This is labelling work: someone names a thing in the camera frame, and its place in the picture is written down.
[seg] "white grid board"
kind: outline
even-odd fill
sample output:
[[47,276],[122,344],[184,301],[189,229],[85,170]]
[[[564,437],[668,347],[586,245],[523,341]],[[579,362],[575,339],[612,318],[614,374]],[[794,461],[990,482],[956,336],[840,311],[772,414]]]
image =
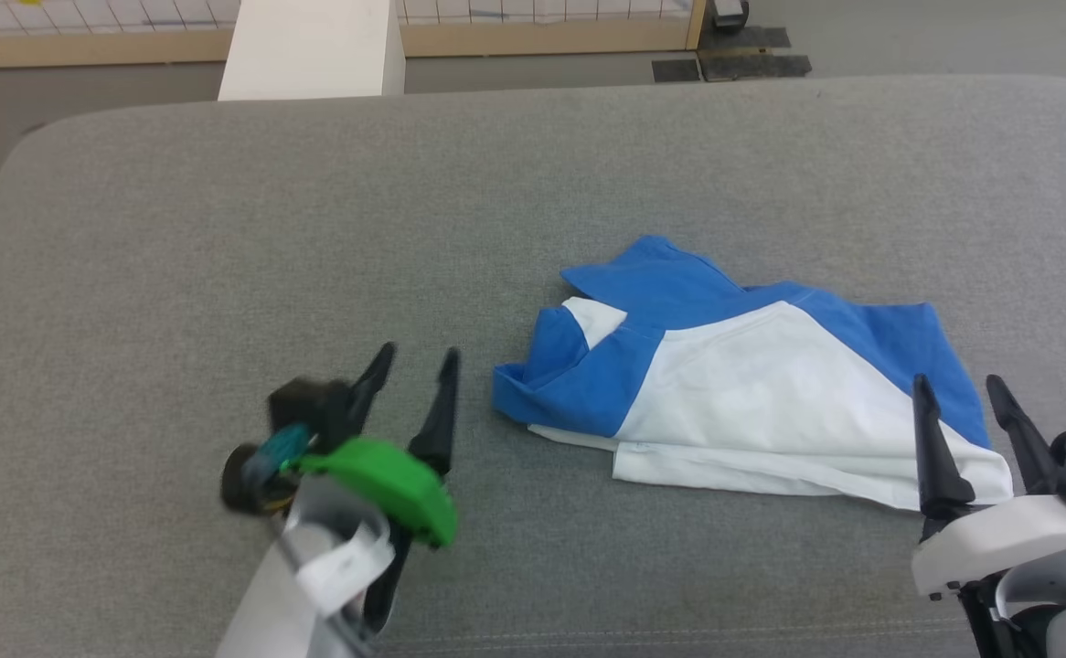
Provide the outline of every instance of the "white grid board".
[[[403,25],[691,17],[692,0],[394,0]],[[241,0],[0,0],[0,36],[231,29]]]

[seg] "gray floor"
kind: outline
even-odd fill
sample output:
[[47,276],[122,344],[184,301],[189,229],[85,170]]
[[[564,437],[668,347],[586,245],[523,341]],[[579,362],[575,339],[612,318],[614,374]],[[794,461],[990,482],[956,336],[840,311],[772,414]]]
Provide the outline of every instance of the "gray floor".
[[[1023,73],[1066,78],[1066,0],[754,0],[814,76]],[[408,62],[407,92],[650,84],[650,62],[586,54]],[[83,112],[215,98],[222,64],[0,71],[0,166],[22,133]]]

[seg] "blue and white shirt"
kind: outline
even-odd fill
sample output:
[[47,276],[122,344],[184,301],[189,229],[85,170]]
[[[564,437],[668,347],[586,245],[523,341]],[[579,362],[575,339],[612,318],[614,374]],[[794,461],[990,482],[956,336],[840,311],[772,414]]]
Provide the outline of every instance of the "blue and white shirt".
[[587,299],[540,312],[529,359],[496,367],[492,406],[551,440],[612,450],[616,479],[918,509],[909,391],[922,372],[976,502],[1013,496],[930,304],[742,288],[652,236],[562,275]]

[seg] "wooden frame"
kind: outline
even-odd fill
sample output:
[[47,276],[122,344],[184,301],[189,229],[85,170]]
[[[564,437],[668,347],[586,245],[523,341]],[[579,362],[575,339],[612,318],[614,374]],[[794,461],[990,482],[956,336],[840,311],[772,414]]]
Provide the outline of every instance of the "wooden frame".
[[[400,26],[408,58],[470,54],[628,53],[693,50],[699,43],[706,0],[692,1],[690,21],[566,21]],[[83,64],[223,62],[232,30],[116,34],[60,34],[0,38],[0,67]]]

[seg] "gray fabric tablecloth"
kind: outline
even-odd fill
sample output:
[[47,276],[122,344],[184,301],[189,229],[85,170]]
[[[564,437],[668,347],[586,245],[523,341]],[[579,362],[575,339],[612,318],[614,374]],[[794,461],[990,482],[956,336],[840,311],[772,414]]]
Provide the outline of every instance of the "gray fabric tablecloth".
[[[1066,429],[1066,80],[207,103],[68,119],[0,175],[0,656],[212,655],[266,549],[220,468],[264,396],[399,341],[369,432],[464,354],[453,548],[385,655],[974,655],[917,516],[612,482],[491,411],[563,267],[665,234],[745,285],[931,301]],[[992,430],[1001,439],[1001,433]]]

